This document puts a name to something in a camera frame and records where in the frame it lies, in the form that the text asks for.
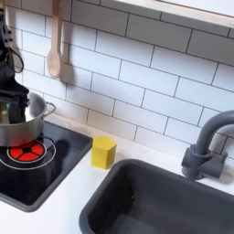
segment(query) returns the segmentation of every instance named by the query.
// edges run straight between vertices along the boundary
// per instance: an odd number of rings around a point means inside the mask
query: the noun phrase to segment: gray faucet
[[[186,149],[182,162],[186,177],[193,180],[202,179],[204,175],[220,178],[228,155],[214,156],[208,148],[216,131],[230,124],[234,124],[234,111],[217,114],[204,125],[197,143]]]

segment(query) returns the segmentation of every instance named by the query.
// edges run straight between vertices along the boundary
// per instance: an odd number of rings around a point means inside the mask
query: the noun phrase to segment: wooden spatula
[[[53,0],[51,50],[48,53],[48,72],[52,78],[58,78],[62,72],[60,52],[63,0]]]

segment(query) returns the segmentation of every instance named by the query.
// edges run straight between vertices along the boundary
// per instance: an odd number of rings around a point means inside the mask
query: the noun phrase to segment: black stovetop
[[[32,212],[90,150],[92,139],[45,122],[33,143],[0,148],[0,200]]]

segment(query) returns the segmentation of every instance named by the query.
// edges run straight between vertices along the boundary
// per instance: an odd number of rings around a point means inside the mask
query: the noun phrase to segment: gray sink
[[[83,234],[233,234],[234,196],[124,160],[82,210],[80,229]]]

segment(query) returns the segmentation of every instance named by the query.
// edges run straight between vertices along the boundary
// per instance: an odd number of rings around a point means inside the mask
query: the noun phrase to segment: wall
[[[57,114],[182,157],[211,116],[234,109],[233,29],[112,0],[66,0],[64,74],[53,80],[51,0],[7,4],[26,65],[17,80]],[[210,149],[229,152],[234,167],[234,127],[218,131]]]

